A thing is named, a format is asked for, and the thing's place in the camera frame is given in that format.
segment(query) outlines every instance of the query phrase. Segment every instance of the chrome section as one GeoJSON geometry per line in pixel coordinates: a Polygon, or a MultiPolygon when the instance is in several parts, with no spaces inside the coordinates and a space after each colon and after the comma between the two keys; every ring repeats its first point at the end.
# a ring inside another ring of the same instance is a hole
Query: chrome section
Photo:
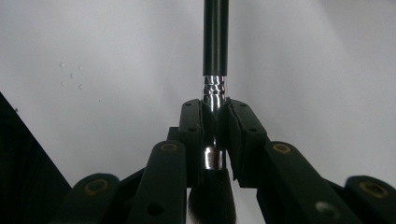
{"type": "MultiPolygon", "coordinates": [[[[216,117],[218,110],[225,105],[227,98],[226,77],[208,76],[204,77],[204,95],[202,102],[210,107],[213,116],[216,117]]],[[[207,136],[213,139],[213,143],[203,148],[204,167],[206,170],[226,169],[225,148],[216,146],[216,136],[207,136]]]]}
{"type": "Polygon", "coordinates": [[[213,146],[207,146],[204,151],[204,167],[206,170],[226,169],[225,151],[216,148],[216,140],[213,146]]]}
{"type": "Polygon", "coordinates": [[[216,111],[225,104],[226,98],[226,77],[204,77],[203,102],[210,106],[212,112],[216,113],[216,111]]]}

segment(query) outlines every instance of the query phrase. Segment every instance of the black tube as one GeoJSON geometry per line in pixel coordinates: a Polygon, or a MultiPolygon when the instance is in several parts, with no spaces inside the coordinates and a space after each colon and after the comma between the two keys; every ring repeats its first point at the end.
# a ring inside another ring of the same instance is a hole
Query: black tube
{"type": "Polygon", "coordinates": [[[228,0],[205,0],[204,76],[227,76],[228,0]]]}

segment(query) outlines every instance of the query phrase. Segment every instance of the white backdrop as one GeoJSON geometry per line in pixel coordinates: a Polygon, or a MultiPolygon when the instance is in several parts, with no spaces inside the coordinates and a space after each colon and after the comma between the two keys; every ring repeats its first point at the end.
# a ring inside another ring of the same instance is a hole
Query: white backdrop
{"type": "MultiPolygon", "coordinates": [[[[0,1],[0,91],[73,186],[146,165],[200,98],[203,0],[0,1]]],[[[344,185],[396,187],[396,2],[230,0],[229,95],[344,185]]],[[[239,223],[262,223],[233,183],[239,223]]]]}

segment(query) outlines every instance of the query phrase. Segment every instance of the metal rod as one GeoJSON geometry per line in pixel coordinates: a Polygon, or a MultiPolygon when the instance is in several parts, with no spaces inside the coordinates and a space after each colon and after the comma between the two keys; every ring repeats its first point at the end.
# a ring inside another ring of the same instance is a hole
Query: metal rod
{"type": "Polygon", "coordinates": [[[227,76],[228,0],[205,0],[204,77],[227,76]]]}

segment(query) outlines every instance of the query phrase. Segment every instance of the brass screw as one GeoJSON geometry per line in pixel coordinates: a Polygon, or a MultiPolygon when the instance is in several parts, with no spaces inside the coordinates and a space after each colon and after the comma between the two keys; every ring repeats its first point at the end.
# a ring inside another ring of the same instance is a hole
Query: brass screw
{"type": "Polygon", "coordinates": [[[170,144],[170,143],[163,144],[161,146],[161,150],[165,151],[165,152],[175,152],[175,151],[177,151],[177,145],[170,144]]]}
{"type": "Polygon", "coordinates": [[[291,153],[291,149],[288,146],[280,144],[280,143],[274,144],[273,150],[283,153],[283,154],[291,153]]]}
{"type": "Polygon", "coordinates": [[[386,189],[372,181],[362,181],[359,183],[359,187],[361,187],[364,192],[379,199],[386,198],[389,195],[386,189]]]}
{"type": "Polygon", "coordinates": [[[94,196],[100,192],[106,191],[108,188],[108,182],[105,179],[94,179],[85,186],[85,193],[94,196]]]}

